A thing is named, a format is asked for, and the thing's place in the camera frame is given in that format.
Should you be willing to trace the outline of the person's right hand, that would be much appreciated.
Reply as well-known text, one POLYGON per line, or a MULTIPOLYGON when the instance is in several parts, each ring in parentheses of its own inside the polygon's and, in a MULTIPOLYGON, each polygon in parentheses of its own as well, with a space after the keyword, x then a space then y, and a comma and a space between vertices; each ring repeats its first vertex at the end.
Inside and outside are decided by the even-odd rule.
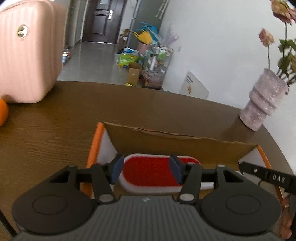
POLYGON ((282 201, 281 205, 282 205, 282 214, 281 214, 280 224, 278 228, 278 234, 282 239, 286 240, 292 236, 292 231, 290 229, 292 225, 292 219, 290 217, 290 212, 289 212, 289 206, 290 206, 289 195, 282 201))

